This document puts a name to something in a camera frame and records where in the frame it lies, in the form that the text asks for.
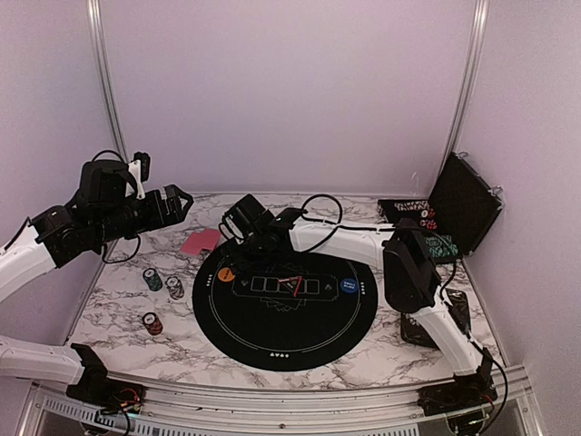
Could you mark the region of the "orange big blind button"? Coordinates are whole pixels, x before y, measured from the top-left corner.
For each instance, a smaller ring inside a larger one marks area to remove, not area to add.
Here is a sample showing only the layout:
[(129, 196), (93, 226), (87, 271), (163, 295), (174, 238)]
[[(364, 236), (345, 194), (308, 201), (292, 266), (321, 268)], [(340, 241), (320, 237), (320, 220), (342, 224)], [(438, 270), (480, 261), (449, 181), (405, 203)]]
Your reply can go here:
[(228, 267), (223, 267), (217, 272), (217, 278), (221, 282), (232, 282), (235, 279), (235, 274)]

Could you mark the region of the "red triangle all-in marker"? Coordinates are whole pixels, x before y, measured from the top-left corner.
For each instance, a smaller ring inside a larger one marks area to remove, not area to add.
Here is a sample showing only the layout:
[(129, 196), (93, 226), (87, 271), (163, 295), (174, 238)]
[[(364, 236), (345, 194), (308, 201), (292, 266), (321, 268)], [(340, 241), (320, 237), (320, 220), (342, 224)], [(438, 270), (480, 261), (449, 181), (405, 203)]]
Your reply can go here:
[(302, 276), (292, 276), (288, 278), (279, 279), (278, 280), (279, 290), (281, 292), (287, 292), (293, 297), (296, 297), (299, 293), (302, 282), (303, 282)]

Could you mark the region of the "blue small blind button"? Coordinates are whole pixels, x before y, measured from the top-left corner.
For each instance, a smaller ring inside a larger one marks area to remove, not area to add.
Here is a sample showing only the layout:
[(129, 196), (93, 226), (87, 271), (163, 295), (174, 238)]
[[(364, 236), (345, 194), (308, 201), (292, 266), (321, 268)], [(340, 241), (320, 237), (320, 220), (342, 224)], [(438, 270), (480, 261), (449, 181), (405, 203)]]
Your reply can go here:
[(357, 280), (346, 278), (340, 282), (340, 289), (342, 292), (349, 295), (358, 294), (360, 290), (359, 282)]

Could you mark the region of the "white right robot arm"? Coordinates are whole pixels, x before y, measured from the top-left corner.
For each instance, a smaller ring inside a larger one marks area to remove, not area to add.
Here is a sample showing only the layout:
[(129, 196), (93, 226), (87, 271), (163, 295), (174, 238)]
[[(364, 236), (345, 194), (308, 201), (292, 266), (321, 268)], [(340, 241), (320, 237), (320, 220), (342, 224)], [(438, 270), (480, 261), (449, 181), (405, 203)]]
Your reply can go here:
[(450, 386), (449, 398), (468, 407), (484, 393), (493, 359), (449, 299), (421, 228), (405, 221), (331, 220), (305, 207), (273, 214), (247, 194), (222, 216), (219, 229), (234, 271), (283, 253), (325, 254), (382, 269), (388, 305), (418, 323), (450, 363), (457, 381)]

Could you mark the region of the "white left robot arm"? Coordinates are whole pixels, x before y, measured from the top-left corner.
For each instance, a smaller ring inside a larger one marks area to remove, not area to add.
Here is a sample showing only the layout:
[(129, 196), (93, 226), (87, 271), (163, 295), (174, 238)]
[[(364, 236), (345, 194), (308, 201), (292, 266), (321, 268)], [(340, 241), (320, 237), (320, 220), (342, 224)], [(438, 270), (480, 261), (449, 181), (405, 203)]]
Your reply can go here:
[[(1, 313), (21, 302), (35, 311), (44, 297), (54, 297), (49, 312), (68, 308), (65, 298), (81, 283), (78, 272), (88, 253), (106, 255), (119, 239), (140, 241), (142, 234), (182, 223), (193, 197), (175, 184), (146, 191), (150, 158), (138, 153), (126, 163), (100, 156), (85, 163), (71, 200), (25, 221), (1, 247)], [(114, 396), (107, 370), (86, 346), (59, 344), (49, 333), (1, 328), (1, 374), (34, 381), (78, 385), (96, 404)]]

